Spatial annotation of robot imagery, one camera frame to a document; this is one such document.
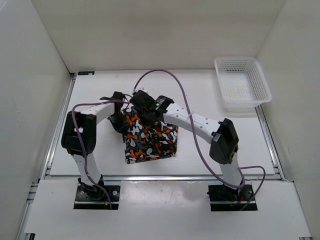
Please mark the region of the orange camouflage shorts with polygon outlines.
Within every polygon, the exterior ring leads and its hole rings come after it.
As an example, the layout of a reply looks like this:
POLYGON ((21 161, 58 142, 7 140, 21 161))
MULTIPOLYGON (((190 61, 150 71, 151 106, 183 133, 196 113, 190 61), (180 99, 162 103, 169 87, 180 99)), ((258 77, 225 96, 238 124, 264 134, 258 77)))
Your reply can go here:
POLYGON ((156 121, 146 125, 133 107, 124 109, 128 130, 122 135, 127 164, 142 163, 174 157, 178 148, 179 127, 156 121))

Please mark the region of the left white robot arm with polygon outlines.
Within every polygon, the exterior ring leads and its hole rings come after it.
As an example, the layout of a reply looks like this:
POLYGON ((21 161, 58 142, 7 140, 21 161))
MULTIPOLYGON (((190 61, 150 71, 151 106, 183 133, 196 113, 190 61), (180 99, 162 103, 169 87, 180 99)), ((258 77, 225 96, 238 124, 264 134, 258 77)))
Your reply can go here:
POLYGON ((125 134, 129 124, 121 111, 126 97, 115 91, 111 97, 102 97, 94 103, 78 103, 67 113, 61 137, 61 146, 75 160, 80 183, 88 186, 87 194, 100 200, 105 194, 93 151, 97 143, 97 125, 108 119, 118 133, 125 134))

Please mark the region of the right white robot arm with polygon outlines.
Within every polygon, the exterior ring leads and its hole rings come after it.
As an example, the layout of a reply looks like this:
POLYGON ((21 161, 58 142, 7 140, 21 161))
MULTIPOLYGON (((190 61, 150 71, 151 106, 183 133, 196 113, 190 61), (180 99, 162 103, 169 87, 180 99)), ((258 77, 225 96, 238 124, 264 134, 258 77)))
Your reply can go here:
POLYGON ((144 90, 134 92, 130 103, 147 125, 160 121, 191 132, 202 162, 209 172, 225 185, 226 197, 236 200, 242 195, 245 178, 237 160, 239 137, 230 119, 218 121, 206 118, 192 113, 188 105, 182 107, 169 97, 160 95, 153 99, 144 90), (219 177, 205 161, 197 137, 210 145, 209 156, 219 164, 222 177, 219 177))

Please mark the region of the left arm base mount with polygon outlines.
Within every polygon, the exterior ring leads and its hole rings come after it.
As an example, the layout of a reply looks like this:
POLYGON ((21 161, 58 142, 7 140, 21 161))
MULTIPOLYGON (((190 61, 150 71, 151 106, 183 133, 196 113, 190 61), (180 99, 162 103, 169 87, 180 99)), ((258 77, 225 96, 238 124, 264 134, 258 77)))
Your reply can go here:
POLYGON ((104 190, 95 185, 86 185, 78 178, 73 208, 75 210, 118 210, 121 186, 104 185, 104 190))

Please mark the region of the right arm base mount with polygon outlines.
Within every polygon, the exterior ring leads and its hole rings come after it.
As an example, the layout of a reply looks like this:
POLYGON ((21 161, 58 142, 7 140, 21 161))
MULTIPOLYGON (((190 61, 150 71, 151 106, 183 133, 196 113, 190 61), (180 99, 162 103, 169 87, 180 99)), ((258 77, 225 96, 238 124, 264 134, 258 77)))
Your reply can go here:
POLYGON ((240 190, 231 189, 223 184, 208 186, 207 195, 211 212, 257 211, 257 203, 253 198, 251 184, 246 184, 240 190))

